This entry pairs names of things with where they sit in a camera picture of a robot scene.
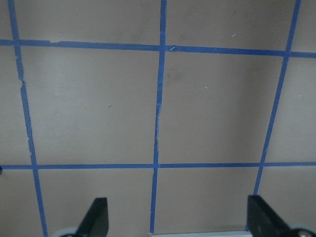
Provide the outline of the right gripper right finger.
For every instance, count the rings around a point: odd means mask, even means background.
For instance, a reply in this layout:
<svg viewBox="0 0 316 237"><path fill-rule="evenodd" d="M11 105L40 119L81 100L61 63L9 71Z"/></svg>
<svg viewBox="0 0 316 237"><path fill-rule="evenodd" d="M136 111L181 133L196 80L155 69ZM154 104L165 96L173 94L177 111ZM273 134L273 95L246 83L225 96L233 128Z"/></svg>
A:
<svg viewBox="0 0 316 237"><path fill-rule="evenodd" d="M291 229L260 196L247 198L247 226L253 237L295 237Z"/></svg>

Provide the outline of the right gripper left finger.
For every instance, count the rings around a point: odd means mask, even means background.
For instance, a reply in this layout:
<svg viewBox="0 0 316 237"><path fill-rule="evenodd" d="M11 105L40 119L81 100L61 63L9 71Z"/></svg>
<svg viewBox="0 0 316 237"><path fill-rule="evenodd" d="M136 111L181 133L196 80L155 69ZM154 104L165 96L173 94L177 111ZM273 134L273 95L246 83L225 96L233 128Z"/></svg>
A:
<svg viewBox="0 0 316 237"><path fill-rule="evenodd" d="M96 198L78 229L75 237L106 237L109 231L108 202L106 197Z"/></svg>

